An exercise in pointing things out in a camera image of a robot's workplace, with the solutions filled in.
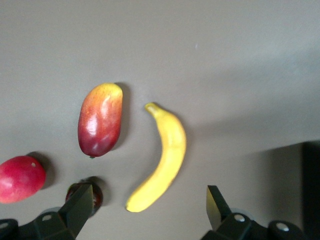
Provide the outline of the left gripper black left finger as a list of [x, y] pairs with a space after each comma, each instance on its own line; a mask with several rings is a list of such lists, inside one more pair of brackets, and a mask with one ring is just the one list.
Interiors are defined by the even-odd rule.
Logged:
[[75, 240], [93, 211], [93, 187], [82, 184], [58, 211], [47, 211], [19, 225], [13, 218], [0, 220], [2, 240]]

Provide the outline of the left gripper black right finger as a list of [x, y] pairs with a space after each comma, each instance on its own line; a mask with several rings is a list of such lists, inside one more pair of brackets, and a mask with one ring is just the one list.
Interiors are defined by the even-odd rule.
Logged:
[[216, 185], [206, 188], [206, 213], [212, 229], [203, 240], [307, 240], [296, 225], [282, 220], [271, 221], [267, 227], [247, 215], [232, 212]]

